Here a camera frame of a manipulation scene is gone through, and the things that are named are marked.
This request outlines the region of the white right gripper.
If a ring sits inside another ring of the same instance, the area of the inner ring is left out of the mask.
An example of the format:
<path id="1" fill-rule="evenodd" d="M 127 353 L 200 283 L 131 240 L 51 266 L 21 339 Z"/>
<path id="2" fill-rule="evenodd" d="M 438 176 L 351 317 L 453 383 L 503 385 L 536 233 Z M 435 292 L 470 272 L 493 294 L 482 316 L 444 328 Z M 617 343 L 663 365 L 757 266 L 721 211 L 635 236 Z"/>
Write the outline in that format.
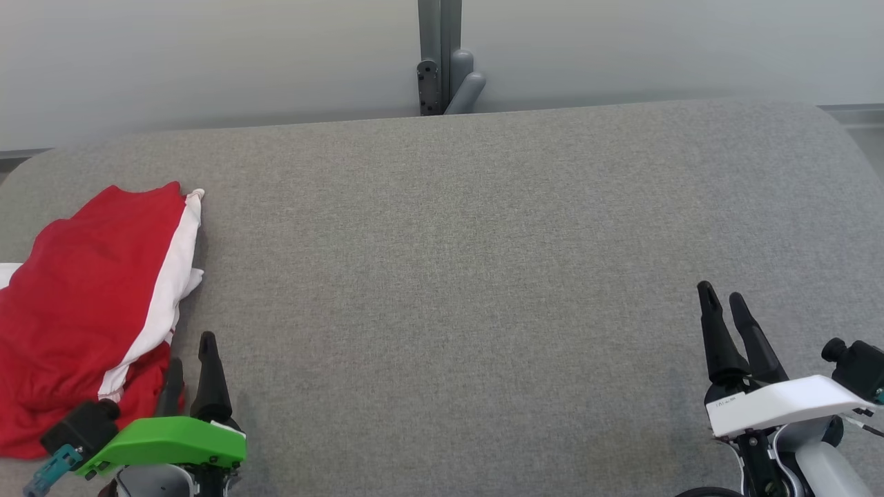
<path id="1" fill-rule="evenodd" d="M 782 427 L 792 422 L 826 418 L 854 409 L 876 409 L 875 404 L 866 402 L 826 376 L 813 375 L 789 380 L 742 294 L 735 292 L 729 296 L 729 304 L 733 323 L 747 353 L 746 362 L 727 330 L 721 302 L 711 283 L 700 281 L 697 291 L 710 382 L 735 384 L 751 374 L 752 380 L 771 384 L 755 392 L 732 394 L 707 403 L 705 409 L 714 437 L 735 438 L 746 431 Z"/>

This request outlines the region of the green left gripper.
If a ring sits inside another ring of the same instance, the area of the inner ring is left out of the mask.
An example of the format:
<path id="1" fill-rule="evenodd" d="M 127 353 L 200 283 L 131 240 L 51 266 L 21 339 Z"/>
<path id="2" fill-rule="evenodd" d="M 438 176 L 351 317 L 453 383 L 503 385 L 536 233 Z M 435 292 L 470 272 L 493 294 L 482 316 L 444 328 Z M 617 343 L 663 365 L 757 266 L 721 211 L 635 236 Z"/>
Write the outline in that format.
<path id="1" fill-rule="evenodd" d="M 190 416 L 178 416 L 185 382 L 181 359 L 173 358 L 157 397 L 155 418 L 132 421 L 85 460 L 75 474 L 104 475 L 123 466 L 214 465 L 230 469 L 247 457 L 247 438 L 233 420 L 217 337 L 203 331 L 198 359 L 201 373 Z"/>

